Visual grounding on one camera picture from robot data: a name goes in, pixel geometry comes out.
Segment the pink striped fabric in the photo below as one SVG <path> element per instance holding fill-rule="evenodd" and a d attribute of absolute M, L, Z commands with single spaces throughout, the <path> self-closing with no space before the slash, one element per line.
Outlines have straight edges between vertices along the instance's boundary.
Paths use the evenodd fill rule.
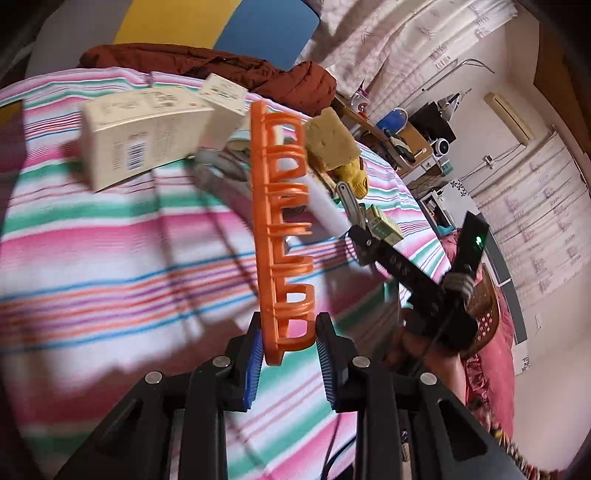
<path fill-rule="evenodd" d="M 250 230 L 197 192 L 181 162 L 98 194 L 83 181 L 80 102 L 150 85 L 198 89 L 201 81 L 69 70 L 0 92 L 0 106 L 25 102 L 28 154 L 0 239 L 2 366 L 22 431 L 49 475 L 147 371 L 191 371 L 221 353 L 258 309 Z M 248 104 L 259 98 L 248 95 Z M 360 148 L 366 203 L 399 224 L 405 238 L 397 248 L 439 279 L 449 263 L 416 202 L 384 160 Z M 391 303 L 408 292 L 391 292 L 383 273 L 358 266 L 349 240 L 329 238 L 303 217 L 314 222 L 314 241 L 293 252 L 312 255 L 314 271 L 298 280 L 312 283 L 318 310 L 370 351 L 393 325 Z M 252 410 L 227 417 L 230 477 L 317 478 L 335 418 L 315 348 L 264 367 Z M 344 415 L 334 450 L 354 434 L 355 416 Z"/>

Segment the air conditioner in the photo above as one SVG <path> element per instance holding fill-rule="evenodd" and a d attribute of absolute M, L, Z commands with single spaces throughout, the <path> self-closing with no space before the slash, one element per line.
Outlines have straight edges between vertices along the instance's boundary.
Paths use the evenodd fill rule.
<path fill-rule="evenodd" d="M 515 138 L 522 145 L 528 145 L 534 138 L 535 133 L 530 126 L 520 117 L 505 97 L 498 93 L 488 93 L 484 101 L 493 109 L 503 123 L 515 135 Z"/>

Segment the metal screw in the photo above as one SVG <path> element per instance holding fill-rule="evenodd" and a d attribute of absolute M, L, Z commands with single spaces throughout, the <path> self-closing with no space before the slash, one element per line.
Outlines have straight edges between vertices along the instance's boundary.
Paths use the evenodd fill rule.
<path fill-rule="evenodd" d="M 154 370 L 153 372 L 147 373 L 144 377 L 144 380 L 146 380 L 146 383 L 154 385 L 156 383 L 160 383 L 160 381 L 162 380 L 162 374 Z"/>
<path fill-rule="evenodd" d="M 435 385 L 437 383 L 437 377 L 431 372 L 425 372 L 423 375 L 421 375 L 421 382 L 423 382 L 425 385 Z"/>
<path fill-rule="evenodd" d="M 230 365 L 232 361 L 226 355 L 219 355 L 213 359 L 214 367 L 224 368 Z"/>
<path fill-rule="evenodd" d="M 369 358 L 367 358 L 366 356 L 358 355 L 355 358 L 353 358 L 353 364 L 358 368 L 367 368 L 370 363 L 371 362 L 369 361 Z"/>

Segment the curtain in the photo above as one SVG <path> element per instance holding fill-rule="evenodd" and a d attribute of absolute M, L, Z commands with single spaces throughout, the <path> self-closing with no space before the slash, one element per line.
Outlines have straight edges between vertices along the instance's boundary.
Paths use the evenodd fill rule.
<path fill-rule="evenodd" d="M 350 96 L 363 82 L 379 121 L 481 38 L 517 15 L 511 0 L 307 0 L 313 60 Z"/>
<path fill-rule="evenodd" d="M 474 201 L 491 225 L 522 308 L 591 260 L 591 198 L 557 133 Z"/>

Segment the sponge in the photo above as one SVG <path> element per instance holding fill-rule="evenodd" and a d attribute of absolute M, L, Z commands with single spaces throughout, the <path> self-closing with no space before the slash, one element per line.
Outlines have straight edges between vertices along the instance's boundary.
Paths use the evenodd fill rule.
<path fill-rule="evenodd" d="M 361 150 L 336 112 L 328 107 L 306 123 L 306 148 L 310 164 L 319 171 L 329 171 L 359 158 Z"/>

